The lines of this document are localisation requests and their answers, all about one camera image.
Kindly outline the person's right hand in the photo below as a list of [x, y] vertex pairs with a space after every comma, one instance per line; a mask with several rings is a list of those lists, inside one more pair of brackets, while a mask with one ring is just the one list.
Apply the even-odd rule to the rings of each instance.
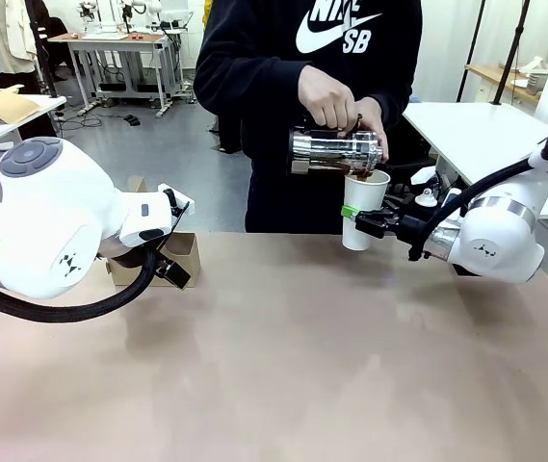
[[351, 90], [316, 67], [307, 65], [302, 69], [298, 96], [318, 126], [349, 132], [357, 123]]

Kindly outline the person's left hand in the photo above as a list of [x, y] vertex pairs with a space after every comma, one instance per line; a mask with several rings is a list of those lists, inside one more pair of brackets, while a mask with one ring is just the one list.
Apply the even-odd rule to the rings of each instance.
[[371, 131], [376, 134], [376, 138], [381, 149], [381, 161], [386, 163], [389, 159], [388, 139], [382, 122], [382, 110], [380, 104], [372, 97], [364, 97], [355, 102], [356, 111], [361, 118], [359, 127], [361, 130]]

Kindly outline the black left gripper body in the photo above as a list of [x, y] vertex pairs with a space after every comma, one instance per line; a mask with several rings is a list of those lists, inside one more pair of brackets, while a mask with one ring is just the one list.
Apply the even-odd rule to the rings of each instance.
[[191, 275], [172, 260], [159, 260], [156, 276], [180, 290], [185, 289], [191, 279]]

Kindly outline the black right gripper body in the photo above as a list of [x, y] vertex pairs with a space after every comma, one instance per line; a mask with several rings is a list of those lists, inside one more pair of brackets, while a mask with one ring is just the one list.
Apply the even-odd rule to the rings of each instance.
[[385, 211], [383, 213], [383, 238], [395, 237], [402, 243], [414, 244], [426, 224], [424, 220], [412, 215]]

